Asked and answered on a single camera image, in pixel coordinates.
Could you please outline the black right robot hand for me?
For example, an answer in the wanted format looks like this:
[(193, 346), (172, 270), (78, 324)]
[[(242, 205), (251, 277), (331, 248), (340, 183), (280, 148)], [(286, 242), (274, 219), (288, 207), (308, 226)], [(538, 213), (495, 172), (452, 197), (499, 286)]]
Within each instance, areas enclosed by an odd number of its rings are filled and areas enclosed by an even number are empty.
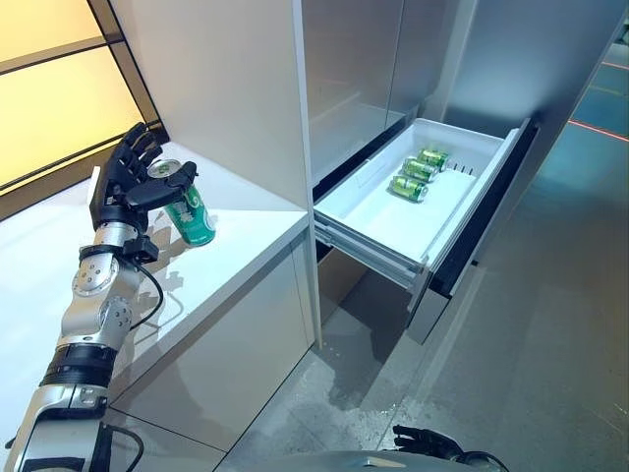
[(456, 441), (433, 430), (395, 425), (392, 432), (398, 451), (446, 460), (455, 460), (463, 454), (462, 447)]

